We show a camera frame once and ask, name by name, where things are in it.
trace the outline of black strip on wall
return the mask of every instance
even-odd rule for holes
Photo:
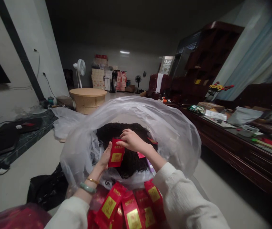
[[[32,66],[28,60],[27,54],[25,53],[24,47],[22,46],[21,40],[18,36],[16,28],[13,24],[12,18],[9,14],[8,9],[4,3],[4,0],[0,0],[0,17],[5,25],[5,28],[13,42],[13,45],[17,51],[17,54],[21,60],[21,63],[28,75],[28,78],[32,84],[32,87],[36,93],[36,96],[39,101],[44,100],[44,95],[40,89],[38,81],[36,79],[35,73],[32,69]]]

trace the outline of round wooden table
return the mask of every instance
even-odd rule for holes
[[[76,88],[70,90],[76,105],[76,111],[85,115],[94,112],[105,102],[107,91],[96,88]]]

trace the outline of vase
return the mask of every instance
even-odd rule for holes
[[[208,95],[208,97],[206,98],[206,102],[211,102],[214,98],[214,95]]]

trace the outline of white fan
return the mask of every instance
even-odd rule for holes
[[[78,63],[73,64],[73,67],[76,69],[76,76],[79,79],[78,88],[79,88],[79,83],[80,83],[80,87],[82,88],[82,81],[81,81],[80,75],[85,75],[85,70],[86,70],[85,62],[82,59],[79,59]]]

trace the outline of red tea packet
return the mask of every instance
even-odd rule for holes
[[[126,190],[127,189],[123,187],[123,185],[117,182],[109,191],[109,194],[105,198],[94,219],[100,228],[109,228],[117,212],[118,206],[121,203],[123,195],[126,193]]]
[[[144,158],[145,156],[142,153],[137,152],[139,158]]]
[[[116,143],[122,141],[121,139],[112,139],[112,148],[110,152],[110,159],[108,162],[108,167],[120,167],[123,160],[123,155],[125,148],[123,146],[118,146]]]
[[[158,228],[156,217],[153,213],[153,202],[145,189],[135,192],[140,214],[145,219],[145,227],[148,229]]]
[[[87,215],[88,229],[99,229],[99,226],[95,223],[94,218],[97,212],[89,210]]]
[[[109,226],[111,229],[122,229],[124,223],[123,212],[121,204],[119,204],[118,210],[114,216],[112,224]]]
[[[150,138],[148,138],[148,139],[151,141],[152,144],[158,145],[158,142],[156,142],[156,141],[154,141],[153,139],[150,139]]]
[[[127,229],[145,228],[133,191],[128,191],[122,198],[122,208]]]
[[[104,186],[98,185],[97,186],[97,192],[92,196],[89,209],[98,211],[100,207],[102,206],[105,198],[107,197],[109,190],[107,190]]]
[[[152,180],[153,179],[146,181],[144,183],[144,187],[148,195],[151,197],[151,200],[153,202],[153,210],[156,217],[158,218],[158,221],[162,222],[166,220],[166,217],[164,214],[164,204],[162,202],[162,196],[159,190],[156,188],[156,186],[152,183]]]

